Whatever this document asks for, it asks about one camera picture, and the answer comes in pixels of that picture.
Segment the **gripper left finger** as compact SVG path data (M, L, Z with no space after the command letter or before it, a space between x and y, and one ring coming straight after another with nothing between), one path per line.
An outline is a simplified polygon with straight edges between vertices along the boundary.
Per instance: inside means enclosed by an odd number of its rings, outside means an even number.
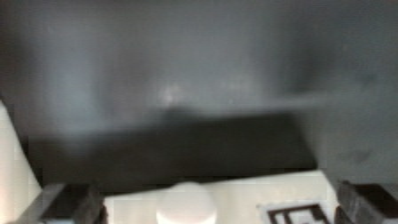
M22 224L106 224L102 195L90 184L49 184L22 212Z

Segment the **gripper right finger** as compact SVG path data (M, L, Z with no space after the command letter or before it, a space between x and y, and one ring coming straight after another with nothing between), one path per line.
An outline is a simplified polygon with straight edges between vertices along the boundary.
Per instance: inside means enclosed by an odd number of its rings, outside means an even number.
M339 183L333 224L398 224L398 199L378 184Z

